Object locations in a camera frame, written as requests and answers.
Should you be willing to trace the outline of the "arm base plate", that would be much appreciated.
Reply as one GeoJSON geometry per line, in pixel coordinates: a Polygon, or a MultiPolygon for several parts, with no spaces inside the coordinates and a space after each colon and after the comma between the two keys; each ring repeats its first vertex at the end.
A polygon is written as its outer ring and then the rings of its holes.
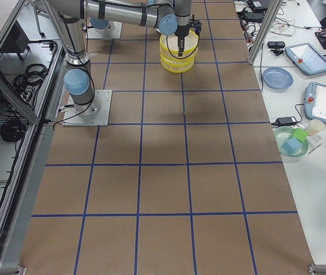
{"type": "Polygon", "coordinates": [[[68,98],[68,105],[64,113],[64,121],[61,123],[65,127],[93,127],[107,126],[109,121],[110,107],[112,101],[112,90],[95,90],[95,98],[90,107],[73,106],[74,102],[71,96],[68,98]]]}
{"type": "Polygon", "coordinates": [[[108,26],[104,29],[96,29],[89,24],[85,38],[87,40],[119,40],[121,31],[121,22],[109,21],[108,26]]]}

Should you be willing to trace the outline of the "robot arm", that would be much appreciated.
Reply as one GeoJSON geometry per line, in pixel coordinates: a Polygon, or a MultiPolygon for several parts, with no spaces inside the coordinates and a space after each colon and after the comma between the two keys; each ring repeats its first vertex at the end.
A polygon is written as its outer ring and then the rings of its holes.
{"type": "Polygon", "coordinates": [[[66,51],[64,87],[71,95],[76,113],[87,115],[96,109],[96,91],[90,73],[89,54],[83,41],[82,20],[96,20],[107,26],[116,21],[158,29],[178,39],[178,56],[183,56],[185,38],[191,29],[200,34],[202,24],[191,13],[191,1],[31,1],[36,11],[51,20],[66,51]]]}
{"type": "Polygon", "coordinates": [[[115,23],[113,21],[90,17],[90,23],[95,31],[103,36],[112,34],[115,29],[115,23]]]}

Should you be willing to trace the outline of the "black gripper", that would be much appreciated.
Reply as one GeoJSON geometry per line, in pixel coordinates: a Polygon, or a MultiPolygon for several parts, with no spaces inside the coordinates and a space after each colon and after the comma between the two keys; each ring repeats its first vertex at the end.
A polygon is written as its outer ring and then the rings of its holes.
{"type": "Polygon", "coordinates": [[[177,17],[178,27],[175,31],[178,43],[178,56],[182,57],[184,53],[185,37],[188,36],[189,30],[194,29],[197,36],[201,35],[202,23],[193,17],[177,17]]]}

